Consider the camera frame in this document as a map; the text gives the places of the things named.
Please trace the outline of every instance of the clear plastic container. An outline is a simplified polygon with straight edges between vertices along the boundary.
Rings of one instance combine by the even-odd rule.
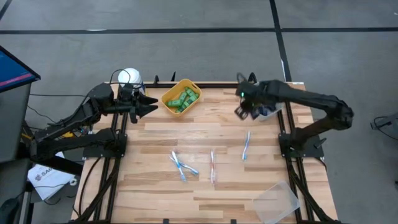
[[[253,200],[257,216],[264,224],[275,224],[300,207],[285,181],[280,181]]]
[[[273,116],[273,115],[275,115],[276,113],[278,113],[278,111],[280,111],[280,110],[284,107],[284,103],[276,103],[275,107],[276,107],[276,110],[275,110],[275,111],[272,111],[272,112],[270,111],[270,112],[267,114],[267,116],[264,116],[264,115],[260,114],[260,115],[256,118],[256,120],[258,120],[258,121],[265,121],[265,120],[267,120],[267,119],[270,118],[271,116]]]

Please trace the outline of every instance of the wooden tabletop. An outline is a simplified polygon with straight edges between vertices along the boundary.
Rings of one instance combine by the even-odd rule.
[[[304,90],[303,83],[290,83]],[[168,89],[149,88],[147,95],[160,99]],[[289,183],[285,159],[280,155],[277,116],[259,122],[241,121],[234,110],[239,99],[233,88],[204,88],[190,111],[174,118],[160,103],[137,124],[127,124],[128,144],[121,160],[112,223],[260,223],[253,199],[278,181]],[[310,108],[292,103],[298,127],[313,122]],[[286,112],[283,110],[287,124]],[[103,116],[95,129],[108,128],[112,116]],[[247,132],[251,132],[248,159],[242,161]],[[194,176],[185,169],[187,182],[180,180],[176,165],[170,160],[172,150],[182,162],[199,171]],[[216,184],[210,182],[210,151],[216,154]],[[81,179],[96,159],[85,162]],[[103,159],[96,165],[83,196],[83,208],[95,197],[101,178]],[[304,160],[308,189],[322,209],[337,218],[325,168],[315,159]],[[83,183],[80,182],[75,208]],[[303,218],[306,218],[303,200]],[[101,217],[106,213],[108,194],[104,197]],[[281,223],[295,223],[294,214]]]

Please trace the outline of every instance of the yellow basket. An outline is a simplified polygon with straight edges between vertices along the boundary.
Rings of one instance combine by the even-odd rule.
[[[185,87],[191,88],[195,93],[199,94],[199,97],[197,100],[195,100],[193,103],[191,103],[183,112],[181,113],[176,113],[175,111],[177,108],[169,108],[167,106],[167,102],[170,100],[176,100],[180,97],[180,94],[182,91],[185,91]],[[162,96],[162,103],[163,105],[175,116],[179,117],[185,114],[190,108],[192,108],[193,105],[198,103],[199,98],[201,97],[201,90],[199,89],[198,86],[196,86],[191,80],[185,78],[178,82],[173,88],[169,89],[163,96]]]

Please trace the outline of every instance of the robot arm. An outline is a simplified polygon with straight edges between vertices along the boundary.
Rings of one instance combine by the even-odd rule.
[[[276,103],[285,101],[325,111],[326,116],[324,118],[305,128],[292,130],[290,136],[292,146],[304,144],[308,138],[330,129],[348,129],[351,127],[354,116],[353,110],[336,96],[298,90],[278,80],[264,81],[258,85],[243,80],[238,85],[236,95],[242,98],[240,107],[235,110],[235,113],[241,119],[245,119],[248,114],[255,118],[256,110],[260,106],[270,105],[272,107]]]
[[[130,84],[119,88],[117,100],[114,99],[110,84],[107,83],[94,87],[86,98],[88,100],[85,103],[83,100],[71,116],[35,133],[35,139],[30,146],[33,160],[45,160],[57,152],[85,146],[103,146],[117,151],[125,136],[119,136],[111,128],[78,138],[56,139],[81,126],[91,126],[97,123],[101,119],[101,115],[128,112],[131,122],[137,123],[137,116],[141,118],[157,109],[157,106],[150,105],[156,103],[157,99],[144,96]]]

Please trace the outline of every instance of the gray floor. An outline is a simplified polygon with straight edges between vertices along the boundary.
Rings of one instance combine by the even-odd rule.
[[[390,0],[276,0],[282,28],[397,27]],[[0,30],[135,29],[171,27],[273,27],[268,1],[260,0],[13,0]],[[398,142],[372,131],[376,116],[398,111],[398,33],[284,33],[292,79],[334,94],[355,112],[353,127],[324,134],[328,176],[341,221],[396,223]],[[118,68],[134,67],[144,80],[230,81],[236,72],[260,80],[284,79],[274,33],[0,35],[0,44],[41,74],[32,93],[86,93]],[[31,97],[29,105],[53,119],[70,114],[79,98]],[[314,117],[323,113],[314,111]],[[28,111],[38,128],[46,119]],[[67,154],[79,159],[79,152]],[[34,223],[68,221],[74,188],[37,203]]]

